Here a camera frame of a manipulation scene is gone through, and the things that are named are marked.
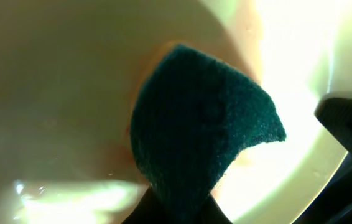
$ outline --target white bowl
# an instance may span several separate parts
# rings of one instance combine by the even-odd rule
[[[352,3],[0,2],[0,223],[120,223],[146,183],[128,151],[131,93],[180,40],[262,83],[284,143],[241,153],[213,193],[235,223],[290,223],[346,151],[313,112],[352,92]]]

